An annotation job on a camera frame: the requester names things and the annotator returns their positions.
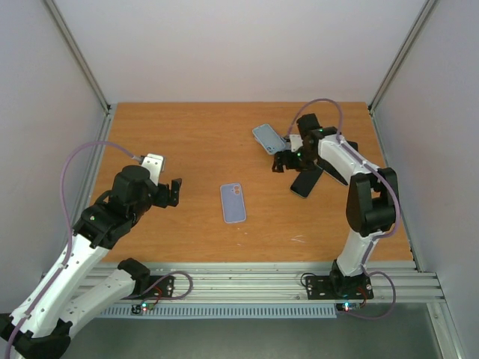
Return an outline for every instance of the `gray phone case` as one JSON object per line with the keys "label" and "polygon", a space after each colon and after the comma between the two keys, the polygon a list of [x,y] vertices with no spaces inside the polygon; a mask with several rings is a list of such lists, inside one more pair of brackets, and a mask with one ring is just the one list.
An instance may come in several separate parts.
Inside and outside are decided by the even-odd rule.
{"label": "gray phone case", "polygon": [[223,219],[226,223],[246,221],[245,201],[239,183],[229,183],[219,188],[222,196]]}
{"label": "gray phone case", "polygon": [[253,136],[269,155],[274,155],[286,148],[284,139],[268,123],[254,128]]}

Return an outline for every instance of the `slotted metal strip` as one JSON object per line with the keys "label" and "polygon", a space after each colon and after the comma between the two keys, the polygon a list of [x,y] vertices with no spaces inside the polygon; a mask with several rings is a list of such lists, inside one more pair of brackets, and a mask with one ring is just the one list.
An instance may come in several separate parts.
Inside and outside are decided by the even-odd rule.
{"label": "slotted metal strip", "polygon": [[300,319],[336,318],[333,304],[170,304],[135,315],[131,304],[115,304],[100,318],[110,319]]}

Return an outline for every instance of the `floor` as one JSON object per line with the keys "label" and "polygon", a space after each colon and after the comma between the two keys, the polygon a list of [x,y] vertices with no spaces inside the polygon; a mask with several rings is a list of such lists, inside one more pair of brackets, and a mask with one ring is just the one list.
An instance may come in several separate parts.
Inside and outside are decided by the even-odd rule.
{"label": "floor", "polygon": [[[271,171],[272,157],[251,130],[269,123],[286,132],[298,102],[121,103],[109,140],[138,155],[166,157],[160,182],[183,178],[176,208],[152,208],[106,257],[119,262],[281,262],[331,261],[342,251],[349,232],[345,217],[347,187],[323,174],[307,199],[290,192],[297,172]],[[359,152],[383,166],[376,134],[363,102],[342,103],[344,135]],[[324,126],[335,126],[330,104],[316,104]],[[94,198],[110,189],[115,174],[132,162],[107,148]],[[226,224],[219,187],[242,185],[247,219]],[[373,260],[412,258],[403,226],[377,245]]]}
{"label": "floor", "polygon": [[[377,313],[384,306],[366,310]],[[64,359],[436,359],[426,304],[399,304],[387,319],[95,319]]]}

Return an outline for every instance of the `black mounting plate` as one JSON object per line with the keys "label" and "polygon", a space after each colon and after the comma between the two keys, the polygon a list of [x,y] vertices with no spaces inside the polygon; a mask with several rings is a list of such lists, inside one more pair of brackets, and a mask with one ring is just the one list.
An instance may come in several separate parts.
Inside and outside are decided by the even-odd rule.
{"label": "black mounting plate", "polygon": [[[352,288],[350,291],[344,293],[344,296],[336,295],[335,291],[332,288],[331,279],[328,275],[308,275],[305,279],[306,292],[308,294],[308,300],[331,300],[331,299],[340,299],[345,301],[350,301],[353,299],[364,299],[362,293],[360,293],[357,288]],[[366,294],[367,299],[373,299],[373,289],[371,285],[371,279],[366,278],[366,281],[360,287],[363,289]]]}
{"label": "black mounting plate", "polygon": [[[162,276],[160,275],[151,275],[150,279],[148,281],[148,287],[151,286],[153,283],[155,283],[158,279],[160,279]],[[173,291],[174,291],[174,277],[170,275],[169,277],[165,278],[161,282],[159,282],[156,287],[158,287],[162,291],[162,297],[161,298],[171,298],[173,296]],[[154,299],[156,296],[155,294],[158,291],[154,288],[150,290],[149,292],[146,292],[143,295],[140,295],[139,297],[135,299]]]}

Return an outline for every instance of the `wooden tabletop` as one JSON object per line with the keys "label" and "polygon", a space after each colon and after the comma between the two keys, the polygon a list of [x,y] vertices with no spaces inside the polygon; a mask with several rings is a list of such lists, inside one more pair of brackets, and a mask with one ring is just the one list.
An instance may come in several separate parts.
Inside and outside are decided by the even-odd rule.
{"label": "wooden tabletop", "polygon": [[[331,261],[342,251],[349,232],[347,187],[323,174],[307,199],[290,192],[295,171],[271,171],[272,156],[251,130],[269,123],[283,135],[302,103],[121,103],[109,140],[136,155],[166,158],[161,183],[181,177],[180,204],[152,208],[106,257],[119,262],[281,262]],[[366,105],[346,102],[344,135],[359,143],[359,152],[383,166]],[[323,126],[336,126],[334,106],[319,103]],[[132,161],[107,148],[94,198],[110,189],[115,174]],[[219,187],[239,182],[247,219],[223,221]],[[379,242],[373,260],[410,260],[403,226]]]}

